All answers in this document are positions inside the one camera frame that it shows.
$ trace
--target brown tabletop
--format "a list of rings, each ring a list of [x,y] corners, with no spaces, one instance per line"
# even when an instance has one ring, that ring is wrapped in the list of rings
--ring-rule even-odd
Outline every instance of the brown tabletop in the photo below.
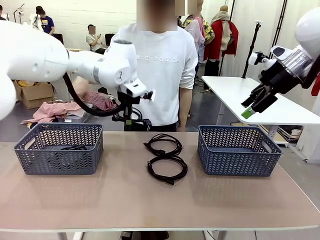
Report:
[[[87,176],[25,175],[14,143],[0,143],[0,230],[300,229],[320,224],[317,208],[279,165],[271,177],[206,175],[198,133],[173,133],[188,164],[184,179],[171,186],[152,178],[146,165],[154,156],[143,142],[154,135],[105,132],[97,172]],[[170,161],[155,163],[154,169],[164,175],[180,171]]]

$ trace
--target person's hand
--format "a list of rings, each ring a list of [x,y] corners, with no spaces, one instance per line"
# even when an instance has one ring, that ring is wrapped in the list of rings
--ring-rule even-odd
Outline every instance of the person's hand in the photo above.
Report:
[[[179,132],[179,133],[185,133],[186,132],[186,127],[184,126],[180,126],[180,127],[178,127],[177,128],[177,130],[176,130],[177,132]]]
[[[78,76],[73,81],[72,85],[75,93],[79,96],[80,99],[83,99],[89,92],[89,81],[82,77]]]

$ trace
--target robotic arm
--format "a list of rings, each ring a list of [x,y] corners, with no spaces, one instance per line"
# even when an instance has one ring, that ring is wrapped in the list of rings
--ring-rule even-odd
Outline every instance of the robotic arm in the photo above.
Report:
[[[255,113],[263,113],[278,98],[277,93],[286,94],[297,85],[311,87],[320,72],[320,7],[306,13],[296,26],[295,36],[300,43],[294,50],[274,46],[269,59],[262,52],[251,55],[249,63],[262,63],[264,70],[259,75],[261,84],[255,88],[242,105],[249,108],[242,114],[248,119]]]
[[[68,51],[56,38],[26,25],[1,21],[0,29],[5,35],[18,35],[15,39],[0,39],[0,120],[11,112],[16,103],[11,79],[53,82],[63,77],[73,99],[85,111],[96,116],[112,116],[125,111],[124,118],[131,119],[132,104],[139,104],[141,98],[153,100],[153,92],[148,92],[137,76],[136,49],[131,42],[112,42],[101,55],[91,51]],[[117,88],[120,106],[111,111],[87,107],[75,93],[66,72],[106,88]]]

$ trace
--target plastic basket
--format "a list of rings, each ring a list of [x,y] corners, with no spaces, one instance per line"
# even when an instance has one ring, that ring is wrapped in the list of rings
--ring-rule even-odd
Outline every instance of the plastic basket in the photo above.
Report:
[[[259,127],[199,126],[198,153],[208,175],[269,177],[282,150]]]
[[[62,150],[75,145],[86,150]],[[103,126],[39,123],[14,151],[27,175],[91,175],[103,152]]]

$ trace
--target white brick wall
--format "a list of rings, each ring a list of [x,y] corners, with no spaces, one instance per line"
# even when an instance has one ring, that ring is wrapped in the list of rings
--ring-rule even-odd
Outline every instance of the white brick wall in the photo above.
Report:
[[[119,27],[136,21],[136,0],[1,0],[3,13],[14,21],[13,12],[25,3],[23,22],[40,5],[53,18],[56,33],[63,34],[67,48],[89,49],[86,43],[87,26],[96,26],[96,32],[116,33]],[[204,0],[202,14],[209,22],[225,0]]]

